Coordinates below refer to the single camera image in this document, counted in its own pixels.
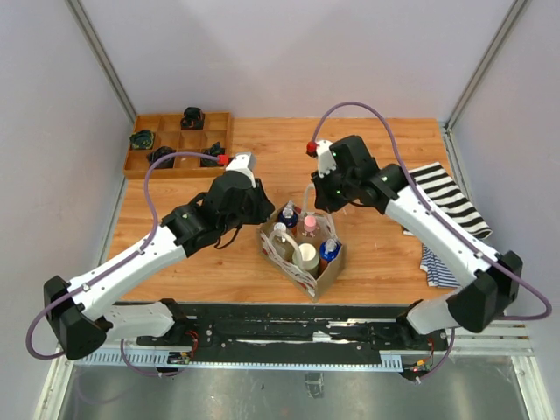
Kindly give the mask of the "pink cap bottle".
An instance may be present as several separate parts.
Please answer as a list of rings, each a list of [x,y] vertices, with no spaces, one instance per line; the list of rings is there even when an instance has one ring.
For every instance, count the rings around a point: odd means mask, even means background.
[[[313,215],[306,215],[303,218],[299,235],[303,238],[314,239],[319,232],[319,224],[317,218]]]

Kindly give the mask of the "watermelon print canvas bag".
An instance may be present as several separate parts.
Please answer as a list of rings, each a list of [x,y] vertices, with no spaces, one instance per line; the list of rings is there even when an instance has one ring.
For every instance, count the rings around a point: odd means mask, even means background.
[[[339,277],[346,247],[333,217],[308,207],[314,185],[304,190],[302,205],[289,200],[257,229],[262,255],[271,265],[316,302]]]

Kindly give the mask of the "black white striped cloth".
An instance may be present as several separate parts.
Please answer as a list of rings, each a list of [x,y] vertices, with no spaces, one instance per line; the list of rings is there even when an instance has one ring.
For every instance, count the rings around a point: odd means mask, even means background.
[[[416,168],[410,175],[428,198],[466,232],[479,240],[492,234],[493,230],[439,162]]]

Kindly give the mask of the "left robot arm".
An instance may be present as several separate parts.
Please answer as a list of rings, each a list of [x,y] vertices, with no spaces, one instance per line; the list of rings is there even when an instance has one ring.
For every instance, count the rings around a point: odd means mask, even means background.
[[[259,225],[274,207],[251,170],[227,169],[207,192],[175,207],[139,242],[69,281],[54,276],[44,285],[44,318],[71,361],[108,341],[162,337],[179,323],[174,301],[120,310],[116,302],[159,271],[217,246],[228,231]]]

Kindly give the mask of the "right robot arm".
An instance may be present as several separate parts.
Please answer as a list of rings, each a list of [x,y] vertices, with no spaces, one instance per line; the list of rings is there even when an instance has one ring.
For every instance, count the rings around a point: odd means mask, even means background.
[[[458,281],[454,292],[409,307],[402,319],[409,335],[453,327],[480,333],[515,301],[519,286],[511,276],[522,273],[522,259],[466,232],[406,179],[400,165],[380,168],[360,136],[310,141],[306,153],[318,164],[311,175],[317,209],[334,213],[356,200],[376,209],[410,231]]]

